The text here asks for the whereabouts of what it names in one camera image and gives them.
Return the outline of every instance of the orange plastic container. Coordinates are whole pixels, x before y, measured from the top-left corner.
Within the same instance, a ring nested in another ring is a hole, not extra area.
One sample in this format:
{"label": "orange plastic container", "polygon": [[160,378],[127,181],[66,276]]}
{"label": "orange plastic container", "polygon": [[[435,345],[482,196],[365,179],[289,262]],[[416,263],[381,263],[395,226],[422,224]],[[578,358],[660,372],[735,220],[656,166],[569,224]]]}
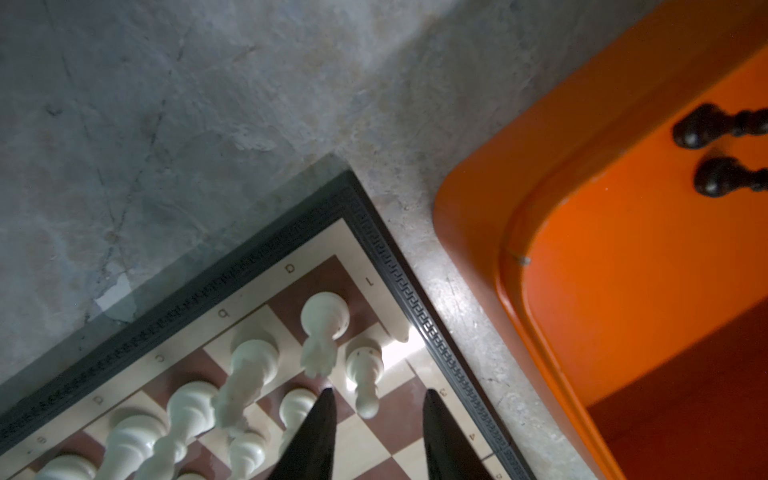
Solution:
{"label": "orange plastic container", "polygon": [[435,229],[601,478],[768,478],[768,195],[697,194],[696,106],[768,107],[768,1],[671,0],[445,180]]}

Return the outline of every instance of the white pawn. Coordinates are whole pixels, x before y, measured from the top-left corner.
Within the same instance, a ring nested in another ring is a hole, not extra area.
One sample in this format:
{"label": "white pawn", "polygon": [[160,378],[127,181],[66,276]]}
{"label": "white pawn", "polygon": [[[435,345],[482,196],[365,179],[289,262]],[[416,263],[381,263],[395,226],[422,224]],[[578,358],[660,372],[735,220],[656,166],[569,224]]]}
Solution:
{"label": "white pawn", "polygon": [[80,455],[62,455],[40,469],[35,480],[93,480],[96,467]]}
{"label": "white pawn", "polygon": [[243,410],[275,378],[279,359],[277,349],[264,340],[247,340],[237,346],[230,361],[231,375],[211,404],[217,427],[232,437],[248,429]]}
{"label": "white pawn", "polygon": [[286,431],[280,440],[281,455],[288,448],[316,401],[317,395],[307,389],[293,389],[283,397],[280,402],[280,420],[286,426]]}
{"label": "white pawn", "polygon": [[346,376],[357,388],[355,410],[364,419],[372,419],[379,413],[379,396],[376,383],[384,375],[382,353],[369,346],[360,347],[346,359]]}
{"label": "white pawn", "polygon": [[206,382],[189,382],[168,400],[168,435],[154,444],[154,455],[136,471],[134,480],[172,480],[174,466],[187,456],[187,445],[214,427],[211,399],[218,389]]}
{"label": "white pawn", "polygon": [[266,459],[266,440],[256,433],[246,432],[230,443],[230,470],[227,480],[247,480]]}
{"label": "white pawn", "polygon": [[336,364],[336,344],[349,327],[349,307],[335,293],[312,295],[301,309],[301,326],[309,336],[301,352],[301,366],[306,376],[327,377]]}
{"label": "white pawn", "polygon": [[133,415],[107,436],[107,451],[94,480],[125,480],[152,456],[154,443],[168,430],[160,420],[149,415]]}

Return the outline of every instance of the chessboard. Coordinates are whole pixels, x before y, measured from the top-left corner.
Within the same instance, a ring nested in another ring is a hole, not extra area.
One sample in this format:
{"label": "chessboard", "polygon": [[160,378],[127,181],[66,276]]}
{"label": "chessboard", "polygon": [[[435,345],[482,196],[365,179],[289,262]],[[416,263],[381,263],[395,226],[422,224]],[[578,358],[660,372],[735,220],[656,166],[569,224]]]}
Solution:
{"label": "chessboard", "polygon": [[[457,370],[464,375],[465,370],[450,344],[436,342],[442,335],[438,329],[425,334],[426,325],[414,322],[414,312],[425,311],[424,306],[402,308],[402,295],[397,295],[402,289],[393,289],[392,281],[385,280],[386,270],[383,276],[382,265],[377,268],[350,223],[339,215],[301,244],[286,246],[281,241],[289,253],[241,286],[235,285],[235,290],[215,303],[202,302],[204,311],[198,305],[199,314],[192,313],[193,318],[187,315],[185,324],[157,345],[144,339],[146,346],[140,355],[134,352],[134,358],[124,356],[131,361],[123,360],[125,365],[114,375],[87,389],[81,398],[71,399],[71,404],[58,414],[48,413],[44,424],[7,448],[0,455],[0,480],[31,480],[47,462],[62,454],[80,455],[98,467],[107,436],[115,425],[136,414],[152,415],[167,424],[170,395],[197,380],[220,388],[230,374],[234,348],[253,338],[255,332],[266,332],[273,339],[280,362],[276,377],[244,412],[249,429],[267,440],[266,461],[252,478],[267,478],[279,458],[280,439],[286,427],[278,408],[286,393],[297,387],[318,395],[327,387],[335,392],[335,480],[427,480],[422,438],[422,405],[427,389],[435,389],[442,396],[493,478],[532,478],[519,475],[528,475],[530,470],[508,434],[489,413],[469,377],[457,375]],[[295,226],[289,221],[283,224],[282,231]],[[406,289],[411,288],[411,284],[406,285]],[[336,340],[338,359],[331,375],[311,379],[300,365],[302,344],[307,338],[300,313],[304,303],[319,292],[341,296],[349,307],[350,321],[349,328]],[[138,328],[134,334],[143,331]],[[157,331],[148,338],[164,335]],[[364,419],[356,413],[356,386],[347,378],[344,364],[349,353],[370,343],[381,349],[384,373],[377,383],[378,414]],[[115,341],[111,348],[119,352],[121,343]],[[442,357],[436,360],[435,352],[442,352]],[[82,373],[98,372],[100,366],[96,364],[91,370],[80,367]],[[468,389],[475,396],[468,396]],[[2,426],[4,432],[11,431],[7,425]],[[177,463],[177,472],[225,480],[230,475],[228,448],[225,431],[214,428],[204,432],[188,445],[186,458]]]}

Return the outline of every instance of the black chessboard border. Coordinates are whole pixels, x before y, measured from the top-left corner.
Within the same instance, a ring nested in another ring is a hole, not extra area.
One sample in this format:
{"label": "black chessboard border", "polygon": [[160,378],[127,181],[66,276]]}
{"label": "black chessboard border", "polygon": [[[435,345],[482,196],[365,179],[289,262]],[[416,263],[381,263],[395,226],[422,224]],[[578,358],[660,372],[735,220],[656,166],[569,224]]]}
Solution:
{"label": "black chessboard border", "polygon": [[0,455],[343,218],[513,480],[534,480],[355,174],[346,171],[0,415]]}

